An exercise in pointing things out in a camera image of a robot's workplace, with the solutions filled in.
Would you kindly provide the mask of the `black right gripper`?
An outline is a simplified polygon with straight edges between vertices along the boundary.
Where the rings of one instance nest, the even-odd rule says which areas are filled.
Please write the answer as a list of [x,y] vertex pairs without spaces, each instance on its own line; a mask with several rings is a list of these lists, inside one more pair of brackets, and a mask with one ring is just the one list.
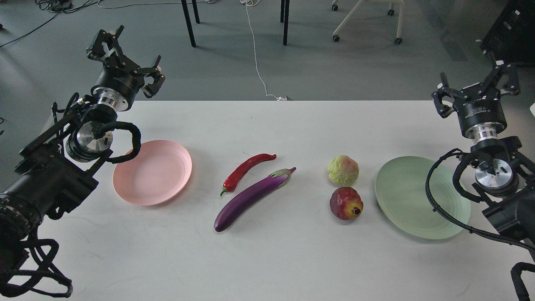
[[480,84],[480,89],[458,91],[449,87],[445,72],[440,72],[440,83],[431,94],[436,112],[441,118],[457,113],[461,135],[476,139],[476,128],[489,125],[499,134],[507,128],[500,98],[520,94],[516,64],[498,59],[491,50],[485,50],[492,69]]

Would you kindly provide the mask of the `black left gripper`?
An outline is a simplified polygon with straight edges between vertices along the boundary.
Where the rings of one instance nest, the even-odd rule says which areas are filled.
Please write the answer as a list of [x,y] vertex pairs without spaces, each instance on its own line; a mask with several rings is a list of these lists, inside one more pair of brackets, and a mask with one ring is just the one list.
[[[153,66],[138,67],[132,73],[124,69],[127,65],[126,56],[118,41],[124,28],[120,25],[113,32],[100,29],[86,49],[86,57],[100,62],[103,67],[91,88],[91,96],[98,101],[111,99],[115,111],[130,110],[140,89],[146,98],[154,97],[166,80],[159,66],[161,55],[156,57]],[[153,82],[146,84],[147,77],[152,78]]]

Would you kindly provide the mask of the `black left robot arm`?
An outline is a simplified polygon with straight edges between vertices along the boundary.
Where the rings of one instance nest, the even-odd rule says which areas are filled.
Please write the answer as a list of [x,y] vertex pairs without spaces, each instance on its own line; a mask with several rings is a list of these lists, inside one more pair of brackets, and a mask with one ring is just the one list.
[[123,53],[123,29],[96,34],[87,57],[103,69],[90,94],[74,94],[63,110],[54,104],[53,125],[20,151],[20,178],[1,194],[2,296],[71,296],[72,281],[53,264],[59,244],[40,239],[38,227],[45,217],[58,220],[80,206],[96,189],[103,164],[130,161],[141,150],[139,128],[118,121],[118,112],[130,110],[139,91],[155,96],[166,78],[160,56],[140,67]]

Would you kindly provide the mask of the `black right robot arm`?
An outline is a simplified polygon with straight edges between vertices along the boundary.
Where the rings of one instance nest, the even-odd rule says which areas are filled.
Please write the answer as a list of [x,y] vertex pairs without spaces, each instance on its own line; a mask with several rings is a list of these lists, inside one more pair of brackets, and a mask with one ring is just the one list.
[[[457,114],[461,135],[473,141],[469,152],[452,149],[430,168],[425,180],[425,193],[433,211],[470,234],[495,242],[525,248],[534,255],[535,182],[534,162],[520,152],[519,137],[499,138],[507,128],[501,97],[518,95],[520,84],[513,63],[495,61],[482,81],[461,89],[449,86],[440,73],[440,83],[432,93],[436,112],[447,118]],[[450,157],[459,164],[453,172],[453,188],[472,202],[487,204],[483,215],[496,230],[495,234],[477,229],[447,213],[432,196],[430,181],[434,171]]]

